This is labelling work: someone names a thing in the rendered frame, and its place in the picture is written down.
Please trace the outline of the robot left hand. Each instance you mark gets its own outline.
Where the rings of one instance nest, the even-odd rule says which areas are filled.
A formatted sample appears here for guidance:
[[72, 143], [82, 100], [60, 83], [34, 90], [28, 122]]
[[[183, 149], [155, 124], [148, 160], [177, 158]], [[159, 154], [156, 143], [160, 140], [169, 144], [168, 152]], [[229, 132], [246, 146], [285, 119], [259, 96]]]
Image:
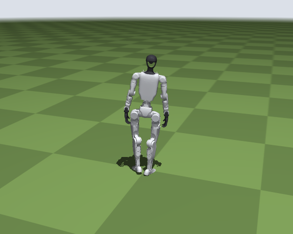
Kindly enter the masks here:
[[130, 119], [130, 118], [128, 117], [128, 112], [129, 112], [128, 108], [125, 107], [125, 110], [124, 110], [124, 113], [125, 113], [125, 121], [126, 121], [127, 124], [130, 124], [130, 122], [128, 121], [128, 119]]

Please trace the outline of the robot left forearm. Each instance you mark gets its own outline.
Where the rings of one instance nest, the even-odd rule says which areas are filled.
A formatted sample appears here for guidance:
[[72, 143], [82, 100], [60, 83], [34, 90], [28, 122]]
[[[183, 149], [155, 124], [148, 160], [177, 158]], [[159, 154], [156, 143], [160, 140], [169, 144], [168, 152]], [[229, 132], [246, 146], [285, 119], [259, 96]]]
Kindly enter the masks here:
[[[130, 89], [129, 89], [129, 91], [130, 91]], [[133, 97], [129, 95], [129, 91], [128, 91], [128, 94], [127, 94], [127, 97], [126, 97], [126, 103], [125, 103], [125, 107], [127, 107], [128, 110], [129, 110], [129, 107], [131, 105], [131, 101], [133, 99]], [[125, 109], [125, 107], [124, 107], [124, 109]]]

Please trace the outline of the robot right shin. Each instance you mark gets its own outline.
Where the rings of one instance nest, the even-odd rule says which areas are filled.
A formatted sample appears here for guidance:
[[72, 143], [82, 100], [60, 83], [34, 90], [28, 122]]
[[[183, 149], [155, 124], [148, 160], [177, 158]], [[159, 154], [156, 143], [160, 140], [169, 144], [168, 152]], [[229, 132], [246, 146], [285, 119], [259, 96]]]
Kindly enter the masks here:
[[146, 154], [147, 154], [147, 169], [149, 168], [149, 171], [152, 170], [152, 164], [153, 159], [155, 157], [156, 153], [156, 142], [152, 141], [151, 148], [147, 148]]

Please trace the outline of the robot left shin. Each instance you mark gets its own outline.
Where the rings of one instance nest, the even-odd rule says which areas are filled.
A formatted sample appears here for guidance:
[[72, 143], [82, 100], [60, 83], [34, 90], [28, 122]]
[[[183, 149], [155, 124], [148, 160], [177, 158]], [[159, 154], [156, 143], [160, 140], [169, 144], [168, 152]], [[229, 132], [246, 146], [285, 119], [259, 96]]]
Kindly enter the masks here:
[[141, 145], [137, 145], [136, 138], [133, 138], [133, 153], [135, 156], [136, 167], [140, 166]]

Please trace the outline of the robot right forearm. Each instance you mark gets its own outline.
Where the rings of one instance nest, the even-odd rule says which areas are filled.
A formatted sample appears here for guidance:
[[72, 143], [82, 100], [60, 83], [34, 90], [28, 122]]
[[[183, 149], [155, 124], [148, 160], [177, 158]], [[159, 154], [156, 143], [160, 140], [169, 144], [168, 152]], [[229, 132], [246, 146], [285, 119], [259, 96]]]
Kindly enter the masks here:
[[162, 103], [163, 103], [164, 115], [165, 115], [165, 112], [168, 112], [168, 114], [169, 114], [169, 111], [168, 111], [168, 94], [167, 94], [167, 99], [162, 100]]

